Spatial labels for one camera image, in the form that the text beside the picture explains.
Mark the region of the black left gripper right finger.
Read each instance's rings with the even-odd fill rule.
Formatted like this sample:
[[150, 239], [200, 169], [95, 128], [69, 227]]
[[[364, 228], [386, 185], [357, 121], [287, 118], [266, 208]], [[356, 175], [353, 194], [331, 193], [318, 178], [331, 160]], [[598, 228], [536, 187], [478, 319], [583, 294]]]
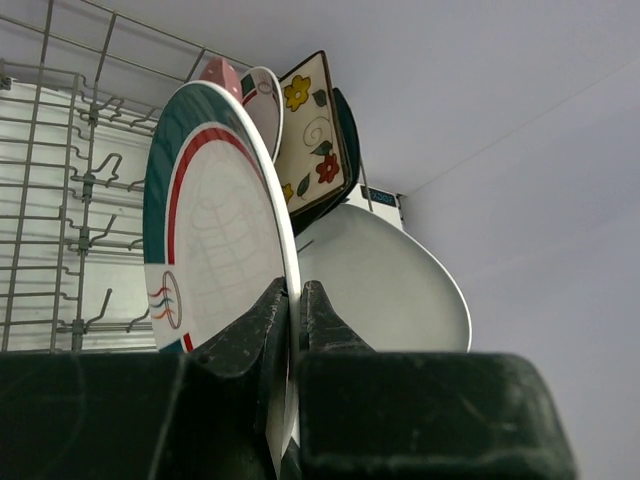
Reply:
[[298, 370], [305, 479], [575, 479], [551, 392], [506, 353], [377, 352], [304, 285]]

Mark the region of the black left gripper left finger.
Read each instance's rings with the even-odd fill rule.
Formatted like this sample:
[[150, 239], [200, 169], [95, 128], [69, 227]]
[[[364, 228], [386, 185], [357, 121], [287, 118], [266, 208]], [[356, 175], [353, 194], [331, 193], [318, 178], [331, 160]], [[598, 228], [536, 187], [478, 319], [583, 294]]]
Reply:
[[277, 278], [189, 353], [1, 357], [5, 479], [275, 479], [288, 295]]

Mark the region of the white oval plate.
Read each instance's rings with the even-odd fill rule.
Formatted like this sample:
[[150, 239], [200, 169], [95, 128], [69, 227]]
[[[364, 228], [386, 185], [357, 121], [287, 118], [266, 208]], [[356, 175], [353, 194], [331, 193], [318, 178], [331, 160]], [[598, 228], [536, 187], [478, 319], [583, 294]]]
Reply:
[[467, 352], [467, 302], [444, 265], [383, 218], [342, 204], [296, 239], [301, 278], [322, 283], [345, 323], [377, 351]]

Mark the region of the white plate green red rim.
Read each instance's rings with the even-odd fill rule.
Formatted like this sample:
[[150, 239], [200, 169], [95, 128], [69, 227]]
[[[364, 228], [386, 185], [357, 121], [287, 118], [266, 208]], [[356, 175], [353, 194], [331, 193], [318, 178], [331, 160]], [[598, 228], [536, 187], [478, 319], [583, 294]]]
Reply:
[[270, 453], [280, 460], [298, 406], [298, 258], [271, 156], [241, 104], [214, 83], [183, 85], [161, 114], [146, 166], [143, 254], [149, 314], [164, 352], [214, 340], [248, 355], [241, 335], [270, 323], [241, 316], [273, 281], [284, 282], [276, 409], [266, 418]]

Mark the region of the cream floral square plate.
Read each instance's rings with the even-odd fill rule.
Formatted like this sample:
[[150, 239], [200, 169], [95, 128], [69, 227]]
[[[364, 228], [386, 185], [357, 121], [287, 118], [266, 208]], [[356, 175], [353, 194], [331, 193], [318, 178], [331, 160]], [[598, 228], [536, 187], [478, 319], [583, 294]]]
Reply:
[[299, 63], [281, 78], [280, 87], [284, 116], [275, 169], [295, 217], [345, 190], [351, 168], [326, 52]]

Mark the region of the black floral square plate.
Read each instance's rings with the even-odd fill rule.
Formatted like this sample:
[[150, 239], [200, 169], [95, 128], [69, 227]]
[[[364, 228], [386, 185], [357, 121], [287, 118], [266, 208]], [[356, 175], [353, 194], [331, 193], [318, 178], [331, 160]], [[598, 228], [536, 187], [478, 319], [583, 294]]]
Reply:
[[338, 205], [345, 202], [351, 191], [356, 187], [361, 173], [361, 149], [354, 115], [339, 88], [333, 88], [338, 121], [342, 133], [342, 143], [346, 150], [346, 157], [350, 166], [350, 180], [346, 189], [339, 195], [324, 200], [309, 210], [293, 217], [292, 229], [295, 237], [298, 237], [315, 221], [328, 215]]

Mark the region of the white plate steam logo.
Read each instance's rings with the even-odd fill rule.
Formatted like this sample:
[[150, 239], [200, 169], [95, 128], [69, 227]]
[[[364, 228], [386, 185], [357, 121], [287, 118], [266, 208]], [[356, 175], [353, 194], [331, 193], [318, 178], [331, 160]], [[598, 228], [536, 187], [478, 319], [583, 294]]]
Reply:
[[256, 66], [241, 78], [242, 101], [273, 162], [279, 154], [284, 120], [284, 102], [279, 80], [268, 68]]

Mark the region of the grey wire dish rack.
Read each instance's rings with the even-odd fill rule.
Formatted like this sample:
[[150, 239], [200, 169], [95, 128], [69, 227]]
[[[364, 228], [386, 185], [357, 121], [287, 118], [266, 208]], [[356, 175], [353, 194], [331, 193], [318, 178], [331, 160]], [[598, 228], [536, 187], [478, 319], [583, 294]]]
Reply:
[[1, 348], [154, 347], [146, 152], [219, 51], [101, 1], [1, 5]]

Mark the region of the pink dotted scalloped plate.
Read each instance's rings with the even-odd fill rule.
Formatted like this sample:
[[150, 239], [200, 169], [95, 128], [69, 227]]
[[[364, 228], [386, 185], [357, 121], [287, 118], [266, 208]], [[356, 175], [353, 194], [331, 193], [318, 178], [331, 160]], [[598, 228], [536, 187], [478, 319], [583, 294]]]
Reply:
[[199, 79], [209, 81], [223, 87], [237, 101], [242, 101], [242, 87], [239, 76], [225, 58], [212, 58], [204, 66]]

